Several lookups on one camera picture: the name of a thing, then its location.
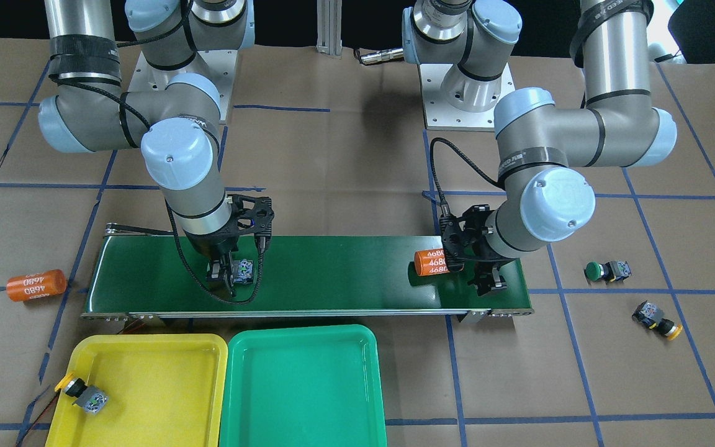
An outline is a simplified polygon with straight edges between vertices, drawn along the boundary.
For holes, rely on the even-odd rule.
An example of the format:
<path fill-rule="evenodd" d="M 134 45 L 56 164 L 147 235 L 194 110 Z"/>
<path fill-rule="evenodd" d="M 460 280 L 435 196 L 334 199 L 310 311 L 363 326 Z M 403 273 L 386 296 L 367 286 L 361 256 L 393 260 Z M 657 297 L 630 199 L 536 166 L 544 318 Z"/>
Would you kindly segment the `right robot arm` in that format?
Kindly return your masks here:
<path fill-rule="evenodd" d="M 157 88 L 122 87 L 120 45 L 108 1 L 47 1 L 48 78 L 58 94 L 42 100 L 43 138 L 62 153 L 141 150 L 162 190 L 171 233 L 187 235 L 208 259 L 195 283 L 221 302 L 236 303 L 238 239 L 253 234 L 261 282 L 274 212 L 267 196 L 230 195 L 217 156 L 217 128 L 226 107 L 202 53 L 249 48 L 251 1 L 128 1 L 125 15 L 145 61 L 164 76 Z"/>

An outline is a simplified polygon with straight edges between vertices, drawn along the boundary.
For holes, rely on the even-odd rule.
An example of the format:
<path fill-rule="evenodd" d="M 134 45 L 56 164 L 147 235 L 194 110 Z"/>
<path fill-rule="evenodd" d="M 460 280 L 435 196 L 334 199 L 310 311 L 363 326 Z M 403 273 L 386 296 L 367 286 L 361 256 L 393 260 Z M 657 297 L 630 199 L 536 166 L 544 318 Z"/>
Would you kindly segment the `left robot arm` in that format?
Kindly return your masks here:
<path fill-rule="evenodd" d="M 439 191 L 446 266 L 474 267 L 479 296 L 506 288 L 504 265 L 570 237 L 592 217 L 594 190 L 578 167 L 638 167 L 663 161 L 677 125 L 653 107 L 647 65 L 650 1 L 583 1 L 570 45 L 585 76 L 585 104 L 559 109 L 549 91 L 521 88 L 500 99 L 495 187 L 506 201 L 474 205 L 457 217 Z"/>

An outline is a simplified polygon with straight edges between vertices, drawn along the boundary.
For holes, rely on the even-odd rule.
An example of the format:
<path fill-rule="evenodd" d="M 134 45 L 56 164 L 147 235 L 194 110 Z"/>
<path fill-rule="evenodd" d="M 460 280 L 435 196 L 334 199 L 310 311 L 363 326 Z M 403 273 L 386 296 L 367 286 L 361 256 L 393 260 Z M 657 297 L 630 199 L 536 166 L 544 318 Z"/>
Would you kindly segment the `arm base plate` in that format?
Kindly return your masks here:
<path fill-rule="evenodd" d="M 423 63 L 419 73 L 428 130 L 493 132 L 495 107 L 515 90 L 508 66 L 491 81 L 468 78 L 455 63 Z"/>
<path fill-rule="evenodd" d="M 221 124 L 227 124 L 231 110 L 233 87 L 235 87 L 236 66 L 241 52 L 235 49 L 204 50 L 196 53 L 188 65 L 165 71 L 154 68 L 143 53 L 139 54 L 128 91 L 162 91 L 174 80 L 200 82 L 210 89 L 211 96 L 218 100 Z"/>

